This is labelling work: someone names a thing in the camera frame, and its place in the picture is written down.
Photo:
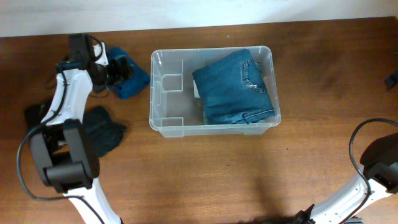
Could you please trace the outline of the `teal blue garment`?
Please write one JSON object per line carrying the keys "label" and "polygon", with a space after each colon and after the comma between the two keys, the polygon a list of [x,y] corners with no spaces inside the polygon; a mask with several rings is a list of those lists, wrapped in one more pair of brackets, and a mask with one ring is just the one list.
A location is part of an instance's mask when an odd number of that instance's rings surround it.
{"label": "teal blue garment", "polygon": [[117,59],[120,56],[127,57],[129,63],[134,69],[134,76],[123,82],[117,82],[114,85],[107,85],[110,89],[115,91],[115,94],[122,100],[126,100],[131,96],[138,94],[142,91],[149,83],[150,76],[145,72],[133,59],[128,56],[127,52],[120,47],[113,47],[107,54],[108,61],[111,59]]}

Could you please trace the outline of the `black garment with white print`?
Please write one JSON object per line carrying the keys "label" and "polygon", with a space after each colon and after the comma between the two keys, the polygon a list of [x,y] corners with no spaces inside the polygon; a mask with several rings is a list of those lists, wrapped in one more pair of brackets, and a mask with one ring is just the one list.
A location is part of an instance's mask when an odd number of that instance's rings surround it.
{"label": "black garment with white print", "polygon": [[47,114],[50,105],[52,103],[51,98],[46,98],[37,104],[28,106],[24,110],[24,117],[27,124],[27,130],[32,129],[34,126],[39,125],[42,119]]}

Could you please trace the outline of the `clear plastic storage container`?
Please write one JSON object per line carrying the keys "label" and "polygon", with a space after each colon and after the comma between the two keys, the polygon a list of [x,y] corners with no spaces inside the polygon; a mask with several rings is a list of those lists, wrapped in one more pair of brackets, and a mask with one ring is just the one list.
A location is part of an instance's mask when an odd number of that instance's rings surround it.
{"label": "clear plastic storage container", "polygon": [[149,124],[165,138],[216,134],[262,134],[282,120],[271,49],[249,46],[259,63],[275,115],[254,124],[209,125],[203,101],[194,97],[192,73],[237,51],[236,47],[163,49],[151,55]]}

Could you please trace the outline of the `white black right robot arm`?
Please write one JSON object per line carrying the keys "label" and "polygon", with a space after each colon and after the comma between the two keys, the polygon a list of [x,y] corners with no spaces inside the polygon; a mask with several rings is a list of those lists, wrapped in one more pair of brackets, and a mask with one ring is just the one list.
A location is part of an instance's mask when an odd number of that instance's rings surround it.
{"label": "white black right robot arm", "polygon": [[369,123],[397,122],[386,118],[371,118],[353,131],[348,146],[355,176],[339,191],[321,203],[299,211],[293,223],[359,223],[357,213],[370,204],[397,193],[397,133],[373,141],[363,152],[360,161],[353,155],[354,139],[359,130]]}

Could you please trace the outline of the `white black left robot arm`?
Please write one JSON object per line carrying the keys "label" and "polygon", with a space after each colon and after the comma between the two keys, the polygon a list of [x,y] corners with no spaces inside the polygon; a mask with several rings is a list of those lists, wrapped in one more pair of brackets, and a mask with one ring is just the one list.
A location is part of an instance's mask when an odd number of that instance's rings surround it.
{"label": "white black left robot arm", "polygon": [[109,59],[106,44],[89,34],[69,37],[70,54],[56,65],[57,86],[42,121],[23,139],[44,185],[69,200],[85,223],[122,223],[100,186],[100,162],[83,127],[91,92],[134,76],[125,56]]}

